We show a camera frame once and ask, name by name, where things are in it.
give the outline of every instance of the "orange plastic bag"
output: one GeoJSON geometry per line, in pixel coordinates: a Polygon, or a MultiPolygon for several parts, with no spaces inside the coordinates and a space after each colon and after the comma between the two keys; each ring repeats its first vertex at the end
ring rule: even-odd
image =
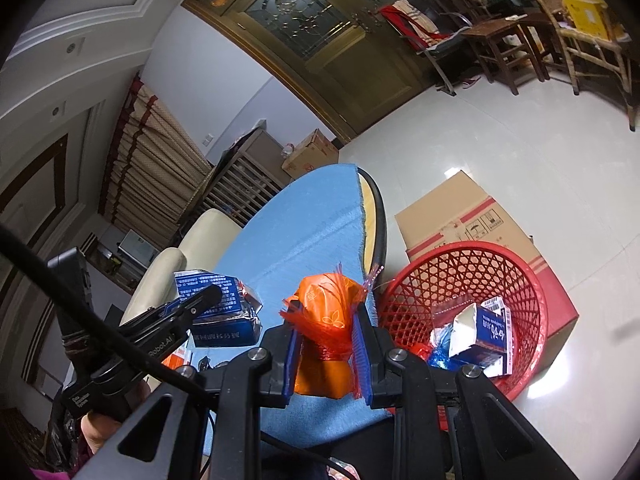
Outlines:
{"type": "Polygon", "coordinates": [[[303,278],[295,295],[284,301],[288,310],[280,315],[305,337],[294,389],[297,394],[331,399],[357,395],[348,362],[351,327],[356,307],[366,295],[367,282],[354,282],[338,267],[334,273],[303,278]]]}

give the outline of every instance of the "yellow box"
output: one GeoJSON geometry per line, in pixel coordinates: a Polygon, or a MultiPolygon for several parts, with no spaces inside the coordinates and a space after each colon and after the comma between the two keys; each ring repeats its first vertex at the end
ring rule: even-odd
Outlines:
{"type": "Polygon", "coordinates": [[[607,14],[616,37],[624,34],[622,26],[613,20],[604,0],[562,0],[562,4],[574,20],[575,28],[581,32],[603,40],[611,40],[605,26],[605,14],[607,14]]]}

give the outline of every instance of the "basket rim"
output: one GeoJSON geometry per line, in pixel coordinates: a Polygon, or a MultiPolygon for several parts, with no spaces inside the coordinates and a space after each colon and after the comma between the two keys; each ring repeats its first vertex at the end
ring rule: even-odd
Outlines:
{"type": "Polygon", "coordinates": [[[473,241],[463,240],[461,242],[452,242],[450,244],[442,245],[440,247],[432,249],[428,253],[423,254],[417,260],[409,262],[409,264],[405,266],[404,269],[398,272],[395,278],[391,280],[391,282],[388,284],[387,288],[385,289],[385,292],[382,295],[382,300],[380,301],[380,305],[384,308],[384,306],[387,304],[389,300],[389,297],[392,291],[396,288],[396,285],[398,283],[402,283],[406,278],[408,278],[409,275],[417,267],[428,262],[429,260],[432,260],[433,258],[436,258],[437,256],[440,256],[441,254],[450,253],[455,250],[465,250],[465,249],[466,250],[474,250],[474,249],[486,250],[486,251],[500,254],[500,256],[503,256],[507,260],[510,260],[511,263],[516,265],[521,270],[521,272],[527,277],[527,279],[529,280],[529,283],[531,283],[531,286],[536,294],[536,297],[538,298],[538,305],[540,308],[540,331],[538,333],[538,342],[536,344],[536,348],[533,352],[533,356],[531,357],[529,366],[523,373],[522,377],[513,386],[513,388],[511,388],[511,390],[504,393],[507,399],[513,402],[516,399],[516,397],[518,397],[522,393],[522,391],[527,386],[529,381],[537,373],[538,368],[540,367],[540,362],[542,360],[542,354],[545,350],[546,338],[547,338],[547,332],[548,332],[548,311],[546,307],[545,292],[542,289],[540,280],[535,275],[531,267],[529,267],[529,265],[516,253],[507,249],[506,247],[503,247],[502,245],[494,244],[492,242],[482,242],[479,240],[473,240],[473,241]]]}

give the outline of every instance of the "silver screw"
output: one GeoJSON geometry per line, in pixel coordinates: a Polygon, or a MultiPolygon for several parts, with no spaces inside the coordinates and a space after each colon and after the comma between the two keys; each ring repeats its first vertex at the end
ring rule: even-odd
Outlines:
{"type": "Polygon", "coordinates": [[[185,376],[187,379],[191,379],[198,371],[191,365],[178,366],[175,369],[180,375],[185,376]]]}
{"type": "Polygon", "coordinates": [[[251,348],[251,350],[247,352],[247,355],[249,356],[249,359],[251,359],[251,361],[261,361],[265,357],[267,357],[268,354],[269,353],[267,352],[267,349],[260,346],[258,346],[258,348],[251,348]]]}
{"type": "Polygon", "coordinates": [[[482,368],[476,365],[463,365],[462,373],[465,374],[469,379],[475,379],[479,377],[482,373],[482,368]]]}
{"type": "Polygon", "coordinates": [[[389,359],[392,361],[404,361],[407,357],[406,350],[402,348],[393,348],[389,350],[389,359]]]}

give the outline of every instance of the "red plastic basket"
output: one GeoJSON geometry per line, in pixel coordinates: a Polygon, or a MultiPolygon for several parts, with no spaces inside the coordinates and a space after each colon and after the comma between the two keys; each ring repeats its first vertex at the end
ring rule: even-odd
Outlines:
{"type": "Polygon", "coordinates": [[[476,302],[502,296],[513,321],[513,374],[494,379],[514,400],[538,368],[546,343],[545,295],[533,270],[512,251],[488,242],[456,242],[406,266],[387,287],[378,316],[396,344],[429,341],[431,305],[462,294],[476,302]]]}

